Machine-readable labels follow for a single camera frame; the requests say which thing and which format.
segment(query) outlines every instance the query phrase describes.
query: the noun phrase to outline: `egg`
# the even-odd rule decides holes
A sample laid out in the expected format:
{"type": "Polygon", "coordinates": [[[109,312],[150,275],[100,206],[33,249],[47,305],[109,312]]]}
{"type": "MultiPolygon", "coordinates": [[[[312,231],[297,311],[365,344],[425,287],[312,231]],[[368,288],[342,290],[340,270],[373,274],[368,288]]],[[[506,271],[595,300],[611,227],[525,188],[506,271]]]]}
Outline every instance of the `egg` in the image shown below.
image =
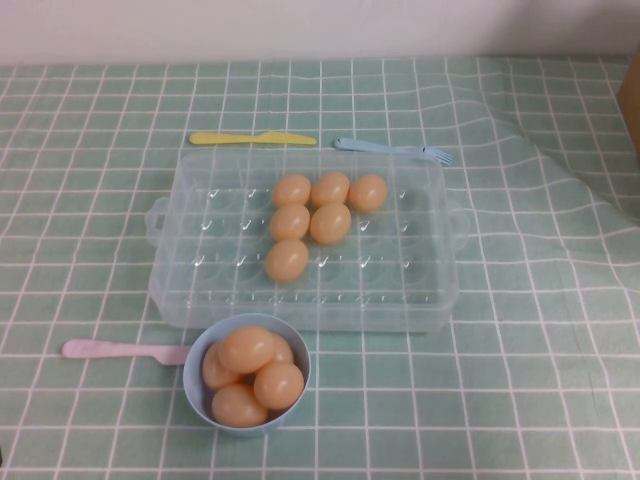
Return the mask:
{"type": "Polygon", "coordinates": [[[309,263],[309,250],[300,240],[282,240],[276,243],[265,260],[269,278],[287,283],[298,278],[309,263]]]}
{"type": "Polygon", "coordinates": [[[311,189],[311,203],[316,208],[328,203],[344,203],[348,194],[349,178],[344,173],[328,173],[311,189]]]}
{"type": "Polygon", "coordinates": [[[273,335],[273,360],[274,362],[293,363],[293,351],[287,343],[277,333],[271,333],[273,335]]]}
{"type": "Polygon", "coordinates": [[[211,402],[213,419],[234,428],[257,427],[267,422],[269,410],[255,398],[249,385],[233,384],[222,387],[211,402]]]}
{"type": "Polygon", "coordinates": [[[269,231],[276,242],[299,240],[309,229],[311,215],[304,205],[284,205],[271,217],[269,231]]]}
{"type": "Polygon", "coordinates": [[[218,359],[219,349],[219,342],[211,345],[204,356],[204,360],[202,361],[202,379],[207,387],[213,390],[218,390],[225,385],[237,383],[242,380],[241,374],[232,372],[222,366],[218,359]]]}
{"type": "Polygon", "coordinates": [[[304,377],[292,363],[270,363],[256,375],[253,392],[260,405],[272,410],[289,408],[304,389],[304,377]]]}
{"type": "Polygon", "coordinates": [[[242,327],[220,342],[218,359],[223,367],[236,373],[251,373],[273,358],[273,336],[262,327],[242,327]]]}
{"type": "Polygon", "coordinates": [[[349,203],[359,212],[372,212],[387,199],[387,184],[380,175],[364,175],[349,189],[349,203]]]}
{"type": "Polygon", "coordinates": [[[304,175],[294,173],[282,177],[273,188],[272,200],[276,207],[304,205],[311,194],[311,182],[304,175]]]}
{"type": "Polygon", "coordinates": [[[322,245],[340,242],[351,226],[351,212],[342,203],[329,203],[320,207],[311,218],[311,237],[322,245]]]}

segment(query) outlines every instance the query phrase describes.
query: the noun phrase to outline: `wooden object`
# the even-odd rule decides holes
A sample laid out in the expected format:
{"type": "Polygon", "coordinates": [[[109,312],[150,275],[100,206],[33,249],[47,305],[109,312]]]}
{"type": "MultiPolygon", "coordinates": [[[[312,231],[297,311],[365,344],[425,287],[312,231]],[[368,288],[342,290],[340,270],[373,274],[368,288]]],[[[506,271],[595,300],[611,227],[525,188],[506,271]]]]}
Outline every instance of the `wooden object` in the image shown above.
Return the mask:
{"type": "Polygon", "coordinates": [[[640,45],[618,92],[618,105],[636,154],[640,157],[640,45]]]}

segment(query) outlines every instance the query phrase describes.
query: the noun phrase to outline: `egg tray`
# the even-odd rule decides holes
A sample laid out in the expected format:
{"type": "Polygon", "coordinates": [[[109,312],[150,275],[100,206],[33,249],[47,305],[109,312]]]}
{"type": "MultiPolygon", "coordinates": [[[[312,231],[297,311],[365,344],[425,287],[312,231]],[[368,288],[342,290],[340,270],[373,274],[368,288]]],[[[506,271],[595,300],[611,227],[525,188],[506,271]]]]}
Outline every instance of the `egg tray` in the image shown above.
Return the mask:
{"type": "Polygon", "coordinates": [[[458,294],[452,243],[463,235],[452,236],[435,160],[241,149],[190,155],[178,166],[171,196],[159,199],[145,221],[158,247],[149,292],[177,327],[209,327],[254,312],[298,330],[426,332],[448,321],[458,294]],[[369,214],[352,212],[340,244],[304,238],[305,272],[275,284],[264,269],[274,243],[273,187],[284,175],[300,173],[313,183],[335,171],[351,181],[382,176],[385,204],[369,214]]]}

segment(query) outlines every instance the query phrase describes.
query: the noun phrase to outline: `bowl rim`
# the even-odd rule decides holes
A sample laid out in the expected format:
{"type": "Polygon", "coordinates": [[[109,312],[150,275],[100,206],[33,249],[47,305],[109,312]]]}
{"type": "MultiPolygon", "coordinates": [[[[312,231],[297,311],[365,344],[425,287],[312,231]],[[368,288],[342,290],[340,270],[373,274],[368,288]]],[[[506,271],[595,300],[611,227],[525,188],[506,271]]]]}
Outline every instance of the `bowl rim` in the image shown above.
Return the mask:
{"type": "MultiPolygon", "coordinates": [[[[293,328],[293,326],[291,326],[289,323],[287,323],[286,321],[282,320],[281,318],[278,317],[274,317],[273,315],[268,315],[266,313],[240,313],[238,315],[233,315],[231,317],[227,317],[223,320],[220,320],[216,323],[214,323],[213,325],[211,325],[210,327],[208,327],[204,332],[202,332],[198,338],[195,340],[195,342],[193,342],[193,346],[195,346],[198,342],[203,341],[203,338],[205,338],[211,330],[214,329],[218,329],[221,328],[225,325],[231,325],[234,322],[237,322],[241,319],[245,319],[247,317],[260,317],[262,319],[268,320],[268,321],[273,321],[275,323],[279,323],[282,326],[284,326],[285,328],[289,329],[293,335],[295,335],[296,337],[298,337],[298,339],[300,340],[301,344],[304,346],[304,352],[305,352],[305,357],[307,359],[307,363],[309,364],[309,373],[307,374],[305,381],[304,381],[304,387],[302,388],[302,393],[300,394],[300,396],[298,397],[298,399],[295,401],[295,403],[293,405],[291,405],[288,409],[286,409],[284,412],[282,412],[280,415],[278,415],[277,417],[275,417],[274,419],[268,421],[267,423],[263,423],[262,425],[257,425],[255,427],[247,427],[247,428],[239,428],[239,427],[229,427],[227,425],[223,425],[221,423],[216,422],[215,420],[213,420],[213,418],[207,416],[206,414],[203,414],[202,412],[200,412],[199,409],[197,409],[194,405],[194,401],[191,398],[189,392],[191,391],[191,389],[187,389],[186,385],[185,385],[185,376],[184,376],[184,370],[183,370],[183,374],[182,374],[182,387],[184,389],[184,393],[187,397],[187,401],[189,402],[189,406],[192,408],[192,410],[198,414],[198,416],[200,418],[202,418],[204,421],[206,421],[207,423],[213,425],[216,428],[220,428],[221,430],[225,430],[227,432],[233,433],[233,432],[238,432],[238,433],[243,433],[243,434],[248,434],[248,433],[252,433],[252,432],[260,432],[263,429],[267,429],[273,425],[275,425],[276,423],[279,423],[279,421],[282,420],[282,417],[287,415],[289,412],[291,412],[297,405],[298,403],[300,403],[300,400],[302,399],[302,397],[304,396],[305,392],[307,391],[307,388],[309,386],[309,380],[311,378],[311,354],[309,353],[309,347],[307,346],[306,342],[304,341],[304,338],[302,338],[302,335],[300,335],[300,332],[298,332],[295,328],[293,328]]],[[[187,354],[187,358],[185,360],[185,364],[183,366],[183,369],[186,367],[187,363],[191,363],[193,360],[190,360],[192,358],[192,355],[195,355],[195,353],[192,354],[192,352],[194,352],[195,350],[193,348],[191,348],[189,350],[189,353],[187,354]]]]}

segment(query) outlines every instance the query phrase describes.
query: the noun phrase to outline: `white wall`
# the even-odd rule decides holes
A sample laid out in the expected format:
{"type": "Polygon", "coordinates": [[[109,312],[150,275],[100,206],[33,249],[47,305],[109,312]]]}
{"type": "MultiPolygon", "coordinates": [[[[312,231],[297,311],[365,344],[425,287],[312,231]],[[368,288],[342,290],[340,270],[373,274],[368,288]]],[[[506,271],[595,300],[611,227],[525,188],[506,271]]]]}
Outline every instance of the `white wall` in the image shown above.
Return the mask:
{"type": "Polygon", "coordinates": [[[630,53],[640,0],[0,0],[0,64],[630,53]]]}

